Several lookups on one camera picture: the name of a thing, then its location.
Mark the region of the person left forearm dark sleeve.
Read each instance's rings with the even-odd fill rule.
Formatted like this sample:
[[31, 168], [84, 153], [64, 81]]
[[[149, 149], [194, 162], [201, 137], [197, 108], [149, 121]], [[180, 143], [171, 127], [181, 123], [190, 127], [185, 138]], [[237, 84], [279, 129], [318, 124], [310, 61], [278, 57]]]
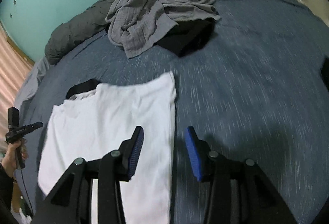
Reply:
[[13, 177], [10, 177], [4, 167], [1, 165], [0, 171], [0, 194], [1, 194], [1, 202], [6, 208], [6, 210], [11, 211], [11, 200], [13, 193]]

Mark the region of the person left hand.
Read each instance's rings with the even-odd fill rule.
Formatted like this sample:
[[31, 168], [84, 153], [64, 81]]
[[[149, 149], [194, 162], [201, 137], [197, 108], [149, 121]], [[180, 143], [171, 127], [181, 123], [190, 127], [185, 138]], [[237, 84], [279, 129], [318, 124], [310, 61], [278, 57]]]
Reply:
[[13, 144], [9, 143], [5, 157], [1, 161], [2, 168], [10, 178], [13, 177], [14, 172], [17, 169], [16, 149], [19, 148], [21, 144], [22, 144], [22, 140], [18, 140]]

